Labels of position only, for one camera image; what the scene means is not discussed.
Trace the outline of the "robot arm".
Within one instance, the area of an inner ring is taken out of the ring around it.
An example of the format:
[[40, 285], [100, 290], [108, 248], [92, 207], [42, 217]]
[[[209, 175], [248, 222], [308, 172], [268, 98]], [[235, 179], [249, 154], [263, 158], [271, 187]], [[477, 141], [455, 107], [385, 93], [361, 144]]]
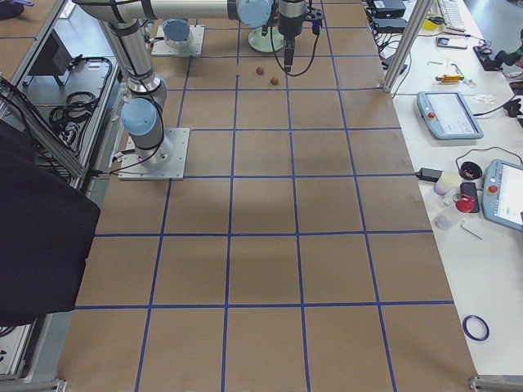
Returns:
[[134, 143], [137, 164], [157, 167], [172, 151], [163, 125], [165, 81], [154, 71], [138, 20], [124, 24], [101, 21], [100, 25], [127, 81], [127, 101], [120, 117]]
[[312, 22], [312, 5], [306, 1], [77, 1], [87, 14], [111, 24], [130, 23], [136, 19], [228, 19], [239, 20], [252, 29], [270, 25], [278, 19], [278, 31], [284, 37], [284, 63], [289, 74], [293, 66], [296, 37], [302, 26]]

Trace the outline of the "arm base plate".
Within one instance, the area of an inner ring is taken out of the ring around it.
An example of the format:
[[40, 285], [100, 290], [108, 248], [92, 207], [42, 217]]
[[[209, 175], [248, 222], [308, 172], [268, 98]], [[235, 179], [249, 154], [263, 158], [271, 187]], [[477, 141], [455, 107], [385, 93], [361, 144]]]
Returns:
[[186, 40], [174, 41], [164, 39], [163, 26], [160, 25], [154, 38], [152, 56], [172, 57], [200, 57], [203, 50], [203, 36], [205, 27], [201, 24], [190, 25], [190, 32]]
[[166, 128], [163, 143], [154, 156], [142, 162], [154, 152], [138, 149], [122, 158], [123, 170], [117, 172], [120, 180], [183, 180], [190, 140], [189, 128]]

